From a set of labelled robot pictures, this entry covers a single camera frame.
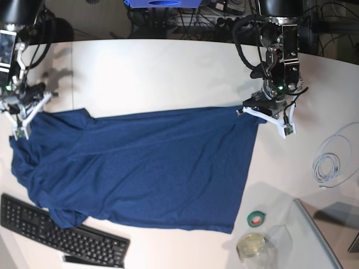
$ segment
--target black device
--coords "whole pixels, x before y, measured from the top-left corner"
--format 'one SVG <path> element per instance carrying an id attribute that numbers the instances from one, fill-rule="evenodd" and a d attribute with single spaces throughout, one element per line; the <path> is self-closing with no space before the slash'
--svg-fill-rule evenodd
<path id="1" fill-rule="evenodd" d="M 130 241 L 84 225 L 62 229 L 49 213 L 1 195 L 1 226 L 94 265 L 123 267 Z"/>
<path id="2" fill-rule="evenodd" d="M 243 63 L 252 70 L 251 78 L 263 79 L 262 89 L 243 102 L 238 115 L 249 113 L 278 126 L 282 137 L 295 133 L 292 121 L 297 98 L 307 91 L 302 89 L 298 58 L 298 19 L 304 13 L 302 0 L 256 0 L 256 14 L 249 1 L 252 15 L 240 19 L 233 27 L 233 40 Z M 260 63 L 253 66 L 245 57 L 238 33 L 241 28 L 253 24 L 257 35 Z M 260 44 L 266 49 L 262 59 Z M 288 97 L 293 100 L 287 104 Z M 283 121 L 279 113 L 283 112 Z"/>

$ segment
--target metal bracket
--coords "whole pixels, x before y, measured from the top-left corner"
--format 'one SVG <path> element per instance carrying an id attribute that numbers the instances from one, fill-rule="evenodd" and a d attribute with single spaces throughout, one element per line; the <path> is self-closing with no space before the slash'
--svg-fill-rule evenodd
<path id="1" fill-rule="evenodd" d="M 298 25 L 282 25 L 284 82 L 297 85 L 300 76 L 298 59 Z"/>

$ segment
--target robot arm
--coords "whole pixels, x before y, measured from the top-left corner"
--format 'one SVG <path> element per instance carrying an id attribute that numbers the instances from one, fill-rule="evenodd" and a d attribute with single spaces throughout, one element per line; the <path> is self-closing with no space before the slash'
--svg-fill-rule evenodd
<path id="1" fill-rule="evenodd" d="M 298 19 L 303 15 L 301 0 L 256 0 L 258 14 L 241 19 L 233 27 L 233 39 L 244 64 L 252 70 L 251 78 L 262 78 L 263 86 L 243 102 L 238 114 L 249 113 L 277 125 L 279 134 L 285 138 L 296 133 L 292 120 L 297 98 L 307 89 L 302 89 L 300 62 L 298 59 Z M 239 29 L 253 22 L 259 42 L 266 49 L 265 61 L 252 66 L 245 58 Z"/>
<path id="2" fill-rule="evenodd" d="M 45 57 L 51 38 L 43 54 L 29 66 L 22 61 L 22 54 L 31 42 L 31 32 L 40 31 L 43 42 L 45 22 L 54 15 L 45 9 L 44 0 L 0 0 L 0 110 L 13 124 L 15 139 L 30 136 L 30 122 L 37 112 L 50 100 L 53 93 L 45 91 L 45 84 L 27 84 L 27 74 Z"/>

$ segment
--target blue object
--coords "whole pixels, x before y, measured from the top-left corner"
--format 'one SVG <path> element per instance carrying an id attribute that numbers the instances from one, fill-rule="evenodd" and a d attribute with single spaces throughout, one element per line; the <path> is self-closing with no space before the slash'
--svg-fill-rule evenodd
<path id="1" fill-rule="evenodd" d="M 179 1 L 161 0 L 151 1 L 149 4 L 152 6 L 179 6 L 181 3 Z"/>
<path id="2" fill-rule="evenodd" d="M 62 228 L 92 216 L 231 233 L 263 122 L 236 109 L 40 113 L 29 141 L 10 138 L 12 172 Z"/>
<path id="3" fill-rule="evenodd" d="M 132 8 L 152 8 L 152 7 L 181 7 L 181 8 L 198 8 L 201 0 L 131 0 Z"/>

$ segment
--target screw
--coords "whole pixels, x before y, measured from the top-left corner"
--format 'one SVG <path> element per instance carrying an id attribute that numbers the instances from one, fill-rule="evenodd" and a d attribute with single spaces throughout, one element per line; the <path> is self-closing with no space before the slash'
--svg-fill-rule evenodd
<path id="1" fill-rule="evenodd" d="M 291 91 L 293 91 L 293 90 L 296 89 L 296 85 L 294 85 L 294 83 L 291 83 L 291 84 L 288 85 L 288 88 L 289 88 Z"/>

